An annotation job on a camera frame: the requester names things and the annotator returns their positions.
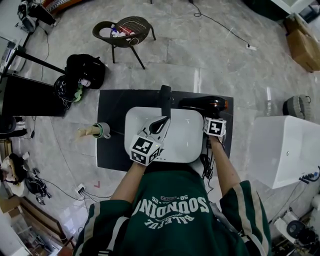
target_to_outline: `black hair dryer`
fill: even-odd
[[[217,96],[183,98],[178,107],[198,111],[203,117],[218,119],[219,112],[228,109],[228,101]]]

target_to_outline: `black chair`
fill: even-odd
[[[126,27],[133,31],[135,34],[122,36],[122,37],[113,37],[110,33],[110,37],[103,37],[100,35],[100,31],[105,28],[112,28],[112,25],[115,26],[116,30],[119,31],[121,27]],[[156,39],[154,28],[146,21],[146,19],[131,16],[120,20],[118,23],[113,23],[111,21],[102,21],[94,26],[92,30],[92,34],[108,44],[112,46],[112,61],[115,63],[115,48],[131,48],[134,55],[138,59],[139,63],[141,64],[142,68],[145,70],[145,66],[143,65],[141,59],[139,58],[134,46],[140,44],[143,40],[145,40],[149,34],[150,29],[152,30],[152,35],[154,40]]]

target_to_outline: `black bag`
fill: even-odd
[[[89,54],[73,54],[66,60],[67,76],[86,79],[91,82],[89,89],[99,89],[105,80],[106,66]]]

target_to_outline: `sleeve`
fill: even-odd
[[[259,249],[261,255],[271,255],[270,229],[264,206],[255,189],[245,180],[220,200],[222,213],[239,232]]]
[[[72,256],[98,255],[113,251],[116,238],[124,234],[132,211],[132,204],[124,200],[92,204]]]

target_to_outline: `white box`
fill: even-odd
[[[226,133],[226,124],[227,121],[225,120],[206,117],[204,120],[203,131],[207,135],[223,137]]]
[[[164,144],[159,141],[135,135],[130,145],[130,159],[148,166],[160,155],[163,146]]]

